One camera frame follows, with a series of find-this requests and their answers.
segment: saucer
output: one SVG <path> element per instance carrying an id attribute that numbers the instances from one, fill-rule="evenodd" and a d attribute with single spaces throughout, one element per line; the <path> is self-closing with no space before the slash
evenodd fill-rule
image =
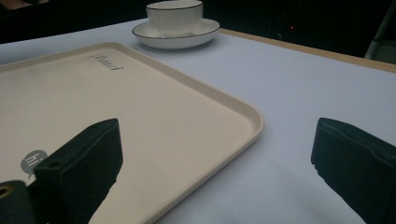
<path id="1" fill-rule="evenodd" d="M 202 45 L 215 37 L 220 25 L 216 21 L 202 19 L 190 35 L 166 37 L 155 30 L 149 22 L 137 25 L 132 33 L 143 44 L 156 49 L 185 49 Z"/>

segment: dark background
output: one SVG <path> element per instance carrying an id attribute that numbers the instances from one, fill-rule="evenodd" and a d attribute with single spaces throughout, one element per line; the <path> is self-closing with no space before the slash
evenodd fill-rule
<path id="1" fill-rule="evenodd" d="M 50 0 L 0 21 L 0 44 L 147 17 L 155 0 Z M 364 57 L 391 0 L 203 0 L 222 28 Z M 385 38 L 396 39 L 395 18 Z"/>

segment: cup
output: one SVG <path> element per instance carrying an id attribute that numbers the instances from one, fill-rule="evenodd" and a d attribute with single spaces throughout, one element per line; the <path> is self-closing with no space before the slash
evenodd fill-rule
<path id="1" fill-rule="evenodd" d="M 165 37 L 189 35 L 201 23 L 204 4 L 195 0 L 163 1 L 146 6 L 151 26 Z"/>

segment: beige tray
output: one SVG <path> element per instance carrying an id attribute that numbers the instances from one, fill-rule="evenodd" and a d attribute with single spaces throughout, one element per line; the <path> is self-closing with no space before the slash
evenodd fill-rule
<path id="1" fill-rule="evenodd" d="M 124 164 L 91 223 L 151 223 L 252 144 L 261 114 L 122 45 L 0 66 L 0 181 L 34 178 L 21 161 L 118 118 Z"/>

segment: cup rim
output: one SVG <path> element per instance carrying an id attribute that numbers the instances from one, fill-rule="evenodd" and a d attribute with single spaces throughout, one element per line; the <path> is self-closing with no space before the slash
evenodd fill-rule
<path id="1" fill-rule="evenodd" d="M 195 3 L 194 5 L 191 5 L 189 7 L 155 7 L 158 4 L 167 4 L 171 2 L 190 2 L 190 3 Z M 192 8 L 192 7 L 199 7 L 203 4 L 202 1 L 182 1 L 182 0 L 174 0 L 174 1 L 162 1 L 162 2 L 157 2 L 157 3 L 152 3 L 146 6 L 146 9 L 151 9 L 151 10 L 177 10 L 177 9 L 186 9 L 186 8 Z"/>

